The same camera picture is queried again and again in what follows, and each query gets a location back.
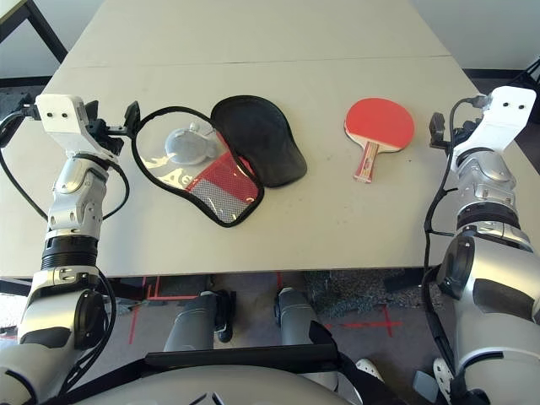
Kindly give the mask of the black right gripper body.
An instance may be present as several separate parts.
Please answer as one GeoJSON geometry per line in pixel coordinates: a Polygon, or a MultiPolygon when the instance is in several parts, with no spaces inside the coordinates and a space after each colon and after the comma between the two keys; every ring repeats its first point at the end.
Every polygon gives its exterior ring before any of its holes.
{"type": "Polygon", "coordinates": [[[454,147],[467,141],[479,125],[479,119],[475,121],[465,121],[461,127],[451,129],[451,139],[445,143],[445,148],[449,149],[451,144],[454,147]]]}

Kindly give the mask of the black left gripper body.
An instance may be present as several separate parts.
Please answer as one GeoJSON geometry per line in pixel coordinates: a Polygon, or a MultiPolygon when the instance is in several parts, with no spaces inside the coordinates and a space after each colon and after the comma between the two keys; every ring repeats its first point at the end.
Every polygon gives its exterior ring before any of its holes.
{"type": "Polygon", "coordinates": [[[125,127],[111,127],[103,119],[96,119],[86,125],[86,130],[102,148],[114,155],[121,153],[124,145],[122,137],[127,136],[125,127]]]}

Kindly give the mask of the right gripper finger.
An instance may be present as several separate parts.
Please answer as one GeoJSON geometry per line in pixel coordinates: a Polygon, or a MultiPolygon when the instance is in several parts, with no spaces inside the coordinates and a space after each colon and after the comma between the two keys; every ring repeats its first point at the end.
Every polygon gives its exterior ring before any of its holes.
{"type": "Polygon", "coordinates": [[[431,148],[445,148],[446,140],[445,134],[445,118],[442,113],[434,112],[429,122],[429,134],[430,141],[429,146],[431,148]]]}

